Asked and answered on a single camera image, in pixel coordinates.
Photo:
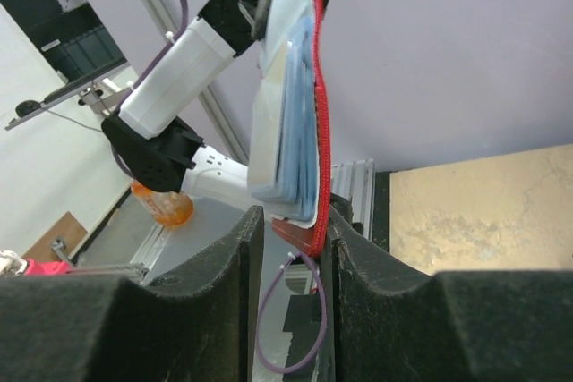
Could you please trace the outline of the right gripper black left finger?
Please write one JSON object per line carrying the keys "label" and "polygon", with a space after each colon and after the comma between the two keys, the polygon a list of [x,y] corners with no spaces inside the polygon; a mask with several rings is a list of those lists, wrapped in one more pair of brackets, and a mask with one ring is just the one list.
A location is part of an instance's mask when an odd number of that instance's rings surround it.
{"label": "right gripper black left finger", "polygon": [[4,381],[248,381],[264,217],[147,285],[123,276],[1,281]]}

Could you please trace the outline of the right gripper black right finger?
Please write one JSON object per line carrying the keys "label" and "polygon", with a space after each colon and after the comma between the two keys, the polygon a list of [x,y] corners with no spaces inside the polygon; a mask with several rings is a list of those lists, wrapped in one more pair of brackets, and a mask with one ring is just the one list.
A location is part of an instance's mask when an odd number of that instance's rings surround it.
{"label": "right gripper black right finger", "polygon": [[426,275],[329,221],[340,381],[569,381],[568,270]]}

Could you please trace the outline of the red leather card holder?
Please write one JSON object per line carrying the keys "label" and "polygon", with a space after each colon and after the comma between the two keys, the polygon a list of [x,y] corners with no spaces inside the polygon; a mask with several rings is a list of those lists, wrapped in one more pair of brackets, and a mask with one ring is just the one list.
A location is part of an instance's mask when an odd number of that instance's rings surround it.
{"label": "red leather card holder", "polygon": [[298,250],[312,258],[321,255],[329,224],[331,146],[329,122],[329,98],[326,83],[322,74],[320,59],[321,23],[325,13],[324,0],[313,0],[315,24],[312,39],[312,61],[315,73],[315,111],[317,119],[317,143],[319,159],[319,192],[317,219],[314,227],[304,230],[299,227],[287,227],[287,222],[277,221],[275,227],[285,227],[279,236],[293,244]]}

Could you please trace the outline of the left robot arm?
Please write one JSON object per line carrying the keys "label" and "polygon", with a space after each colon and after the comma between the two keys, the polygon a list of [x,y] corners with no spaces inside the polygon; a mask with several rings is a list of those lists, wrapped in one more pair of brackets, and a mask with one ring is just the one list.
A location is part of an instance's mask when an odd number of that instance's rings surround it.
{"label": "left robot arm", "polygon": [[167,40],[102,131],[133,178],[246,211],[247,167],[204,143],[179,116],[238,56],[262,39],[271,0],[209,0]]}

